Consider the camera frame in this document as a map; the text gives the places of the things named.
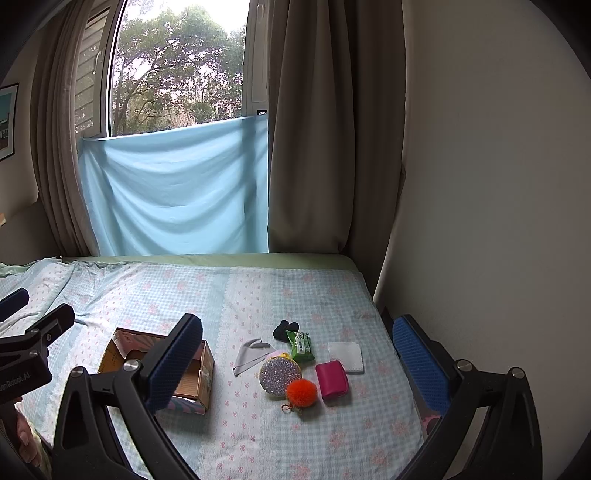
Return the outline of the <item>person's left hand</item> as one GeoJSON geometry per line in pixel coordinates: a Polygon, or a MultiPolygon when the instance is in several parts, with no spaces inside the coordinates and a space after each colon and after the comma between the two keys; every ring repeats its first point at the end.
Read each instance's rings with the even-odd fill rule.
{"type": "Polygon", "coordinates": [[[24,462],[38,468],[41,465],[42,455],[35,440],[27,418],[17,409],[15,405],[22,401],[17,397],[12,401],[12,418],[16,419],[13,431],[18,437],[18,451],[24,462]]]}

